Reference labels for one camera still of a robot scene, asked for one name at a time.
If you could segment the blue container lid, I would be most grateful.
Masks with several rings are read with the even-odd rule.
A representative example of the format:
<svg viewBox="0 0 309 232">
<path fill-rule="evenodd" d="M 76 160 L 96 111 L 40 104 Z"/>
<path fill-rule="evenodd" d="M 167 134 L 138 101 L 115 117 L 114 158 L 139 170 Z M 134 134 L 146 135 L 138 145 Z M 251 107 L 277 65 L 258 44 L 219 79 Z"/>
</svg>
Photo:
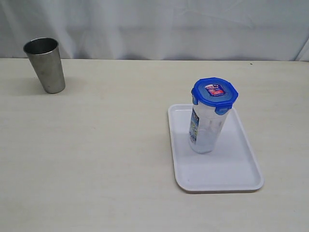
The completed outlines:
<svg viewBox="0 0 309 232">
<path fill-rule="evenodd" d="M 226 114 L 238 98 L 238 92 L 233 85 L 221 78 L 211 77 L 199 79 L 191 90 L 193 105 L 215 108 L 217 115 Z"/>
</svg>

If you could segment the white plastic tray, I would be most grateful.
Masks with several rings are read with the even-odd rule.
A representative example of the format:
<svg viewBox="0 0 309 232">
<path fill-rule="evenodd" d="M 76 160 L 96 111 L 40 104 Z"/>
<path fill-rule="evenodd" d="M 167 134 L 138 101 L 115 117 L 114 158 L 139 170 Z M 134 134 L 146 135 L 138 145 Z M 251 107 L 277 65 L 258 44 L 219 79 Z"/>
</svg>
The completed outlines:
<svg viewBox="0 0 309 232">
<path fill-rule="evenodd" d="M 206 154 L 189 145 L 191 104 L 168 109 L 174 176 L 189 193 L 255 192 L 264 185 L 253 149 L 235 108 L 227 116 L 215 149 Z"/>
</svg>

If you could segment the white backdrop curtain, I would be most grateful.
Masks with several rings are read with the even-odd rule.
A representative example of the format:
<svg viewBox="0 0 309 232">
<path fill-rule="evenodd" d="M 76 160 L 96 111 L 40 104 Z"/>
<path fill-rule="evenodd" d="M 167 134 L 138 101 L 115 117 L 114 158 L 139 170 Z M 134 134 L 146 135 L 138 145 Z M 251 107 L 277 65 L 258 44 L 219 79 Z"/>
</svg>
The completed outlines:
<svg viewBox="0 0 309 232">
<path fill-rule="evenodd" d="M 63 58 L 309 59 L 306 0 L 3 0 L 0 55 L 59 41 Z"/>
</svg>

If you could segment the stainless steel cup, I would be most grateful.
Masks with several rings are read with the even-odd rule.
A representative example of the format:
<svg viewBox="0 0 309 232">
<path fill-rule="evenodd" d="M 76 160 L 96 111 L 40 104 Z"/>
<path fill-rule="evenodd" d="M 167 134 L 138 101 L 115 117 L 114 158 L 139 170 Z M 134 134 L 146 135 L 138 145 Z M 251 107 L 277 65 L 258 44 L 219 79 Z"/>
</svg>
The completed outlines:
<svg viewBox="0 0 309 232">
<path fill-rule="evenodd" d="M 43 89 L 49 94 L 63 91 L 66 87 L 59 43 L 53 38 L 37 38 L 23 47 Z"/>
</svg>

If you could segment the clear plastic container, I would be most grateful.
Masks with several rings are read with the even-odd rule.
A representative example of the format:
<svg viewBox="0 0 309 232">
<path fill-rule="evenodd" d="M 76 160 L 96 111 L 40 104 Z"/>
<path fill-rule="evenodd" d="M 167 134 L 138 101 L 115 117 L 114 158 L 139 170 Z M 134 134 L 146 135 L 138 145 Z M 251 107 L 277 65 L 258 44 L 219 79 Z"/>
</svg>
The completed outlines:
<svg viewBox="0 0 309 232">
<path fill-rule="evenodd" d="M 215 107 L 201 102 L 193 105 L 188 141 L 195 152 L 205 154 L 214 150 L 229 111 L 224 108 L 217 112 Z"/>
</svg>

